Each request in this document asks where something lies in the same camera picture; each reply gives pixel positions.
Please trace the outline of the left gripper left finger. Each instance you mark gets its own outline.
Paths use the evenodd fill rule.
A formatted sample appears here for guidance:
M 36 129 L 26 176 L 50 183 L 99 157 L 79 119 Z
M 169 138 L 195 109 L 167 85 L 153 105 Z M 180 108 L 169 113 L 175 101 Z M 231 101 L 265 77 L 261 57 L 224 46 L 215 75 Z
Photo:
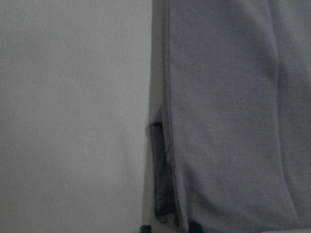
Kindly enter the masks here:
M 151 233 L 152 226 L 151 225 L 141 225 L 139 229 L 139 233 Z

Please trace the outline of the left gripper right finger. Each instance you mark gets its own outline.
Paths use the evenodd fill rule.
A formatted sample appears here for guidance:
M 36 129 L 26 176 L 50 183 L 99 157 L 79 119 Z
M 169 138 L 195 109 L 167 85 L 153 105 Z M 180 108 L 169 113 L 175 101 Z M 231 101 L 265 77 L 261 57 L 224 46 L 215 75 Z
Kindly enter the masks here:
M 191 222 L 189 224 L 189 233 L 203 233 L 203 228 L 200 224 Z

